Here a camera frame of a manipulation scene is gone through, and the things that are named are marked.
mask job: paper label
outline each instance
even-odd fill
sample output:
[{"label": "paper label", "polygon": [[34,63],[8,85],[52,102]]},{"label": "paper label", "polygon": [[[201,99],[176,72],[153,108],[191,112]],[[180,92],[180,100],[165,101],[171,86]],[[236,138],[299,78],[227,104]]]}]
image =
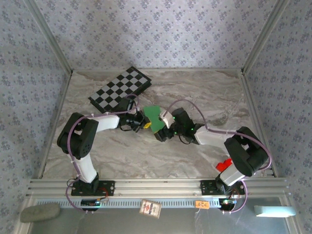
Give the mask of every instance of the paper label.
[{"label": "paper label", "polygon": [[152,201],[142,200],[142,205],[140,208],[141,214],[159,218],[160,210],[161,204]]},{"label": "paper label", "polygon": [[199,209],[209,209],[210,204],[208,201],[195,201],[195,207]]}]

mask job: led light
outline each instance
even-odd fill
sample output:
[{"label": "led light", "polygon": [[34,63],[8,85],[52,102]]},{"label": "led light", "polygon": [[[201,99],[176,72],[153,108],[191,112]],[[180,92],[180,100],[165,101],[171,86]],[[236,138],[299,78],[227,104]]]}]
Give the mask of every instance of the led light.
[{"label": "led light", "polygon": [[257,217],[285,218],[296,215],[296,210],[291,206],[254,206]]}]

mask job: green object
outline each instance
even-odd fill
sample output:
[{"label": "green object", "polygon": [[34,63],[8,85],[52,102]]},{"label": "green object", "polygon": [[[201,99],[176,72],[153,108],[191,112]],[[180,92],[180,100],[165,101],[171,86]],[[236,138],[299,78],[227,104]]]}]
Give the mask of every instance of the green object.
[{"label": "green object", "polygon": [[143,108],[145,116],[150,120],[152,123],[151,130],[153,133],[158,132],[165,126],[165,123],[159,120],[160,115],[160,106],[145,106]]}]

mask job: gray marble tabletop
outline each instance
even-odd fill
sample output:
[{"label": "gray marble tabletop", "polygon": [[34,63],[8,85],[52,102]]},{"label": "gray marble tabletop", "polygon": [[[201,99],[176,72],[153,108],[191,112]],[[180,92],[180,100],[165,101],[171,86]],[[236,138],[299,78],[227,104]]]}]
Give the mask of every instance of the gray marble tabletop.
[{"label": "gray marble tabletop", "polygon": [[[201,109],[211,127],[238,129],[244,125],[254,129],[239,78],[211,70],[141,71],[152,79],[152,86],[139,95],[141,106],[159,105],[166,109],[176,99],[186,98]],[[57,138],[73,112],[99,113],[88,97],[120,73],[122,71],[73,73],[44,178],[75,175],[69,158],[57,146]],[[203,123],[191,104],[180,102],[175,107],[183,107],[194,122]],[[217,163],[227,158],[217,147],[184,145],[178,137],[162,143],[151,130],[135,133],[120,129],[97,133],[91,157],[101,178],[215,177]]]}]

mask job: patterned wallpaper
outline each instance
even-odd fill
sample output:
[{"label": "patterned wallpaper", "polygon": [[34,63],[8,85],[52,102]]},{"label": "patterned wallpaper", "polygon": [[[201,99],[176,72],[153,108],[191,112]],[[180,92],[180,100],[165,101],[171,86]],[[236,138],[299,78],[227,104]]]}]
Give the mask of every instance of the patterned wallpaper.
[{"label": "patterned wallpaper", "polygon": [[312,233],[312,2],[291,0],[248,74],[280,176]]},{"label": "patterned wallpaper", "polygon": [[37,0],[74,69],[243,65],[276,0]]},{"label": "patterned wallpaper", "polygon": [[1,1],[0,233],[38,172],[66,76],[22,1]]}]

